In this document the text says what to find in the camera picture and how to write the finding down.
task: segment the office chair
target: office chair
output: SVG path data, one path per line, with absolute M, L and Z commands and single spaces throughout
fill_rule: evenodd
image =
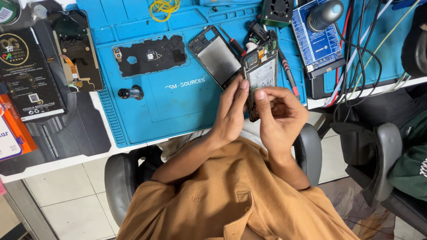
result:
M 322 169 L 322 146 L 316 129 L 306 123 L 294 142 L 295 158 L 308 176 L 312 186 L 319 184 Z M 105 191 L 108 205 L 117 225 L 121 225 L 138 186 L 151 179 L 163 163 L 161 150 L 148 146 L 130 153 L 120 153 L 108 158 L 105 164 Z M 146 157 L 138 166 L 138 160 Z
M 409 196 L 394 188 L 387 174 L 402 154 L 402 138 L 393 123 L 370 126 L 360 122 L 353 109 L 345 123 L 348 107 L 337 109 L 337 122 L 327 114 L 319 128 L 321 138 L 332 128 L 339 134 L 342 154 L 348 164 L 346 173 L 361 187 L 362 196 L 369 206 L 381 204 L 427 236 L 427 202 Z

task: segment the smartphone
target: smartphone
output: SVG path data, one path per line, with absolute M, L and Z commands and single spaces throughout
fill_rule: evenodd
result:
M 251 122 L 255 122 L 260 117 L 255 103 L 255 90 L 266 86 L 277 86 L 277 58 L 277 41 L 269 39 L 241 59 L 243 78 L 249 82 L 247 106 Z
M 0 117 L 0 161 L 22 153 L 21 145 L 15 139 L 3 117 Z
M 238 56 L 214 25 L 207 26 L 188 48 L 223 90 L 240 72 Z

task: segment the red wire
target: red wire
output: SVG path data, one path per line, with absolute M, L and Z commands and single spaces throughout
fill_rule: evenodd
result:
M 343 35 L 343 36 L 345 36 L 345 32 L 347 31 L 347 23 L 348 23 L 348 18 L 350 17 L 350 11 L 351 11 L 351 6 L 349 6 L 349 7 L 348 7 L 347 15 L 346 15 L 346 17 L 345 17 L 344 28 L 343 28 L 343 30 L 342 30 L 342 35 Z M 339 46 L 340 46 L 340 47 L 342 47 L 342 39 L 341 39 L 341 41 L 339 42 Z M 337 68 L 335 71 L 336 71 L 336 75 L 335 75 L 335 84 L 338 84 L 338 82 L 339 82 L 339 68 Z M 328 105 L 328 106 L 326 106 L 326 107 L 330 107 L 330 106 L 335 102 L 335 99 L 336 99 L 336 96 L 337 96 L 337 95 L 338 95 L 338 91 L 335 93 L 335 96 L 333 97 L 332 102 L 331 102 L 331 103 L 329 103 L 329 105 Z

